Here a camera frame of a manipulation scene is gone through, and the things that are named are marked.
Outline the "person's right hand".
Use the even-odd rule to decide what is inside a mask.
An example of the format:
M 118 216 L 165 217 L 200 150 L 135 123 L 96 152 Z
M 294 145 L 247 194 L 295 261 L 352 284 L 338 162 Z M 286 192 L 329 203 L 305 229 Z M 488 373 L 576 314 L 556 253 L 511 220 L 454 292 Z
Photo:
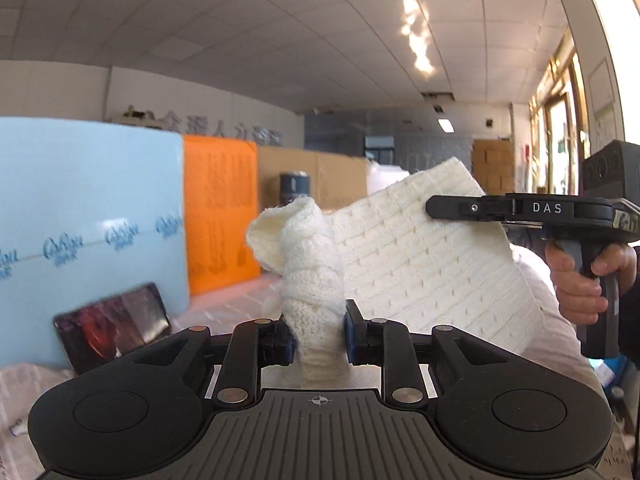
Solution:
M 592 263 L 594 278 L 580 274 L 575 260 L 555 242 L 547 244 L 546 260 L 560 313 L 575 325 L 592 325 L 608 310 L 608 300 L 601 294 L 604 276 L 617 275 L 621 297 L 637 281 L 638 252 L 629 245 L 612 244 L 605 248 Z

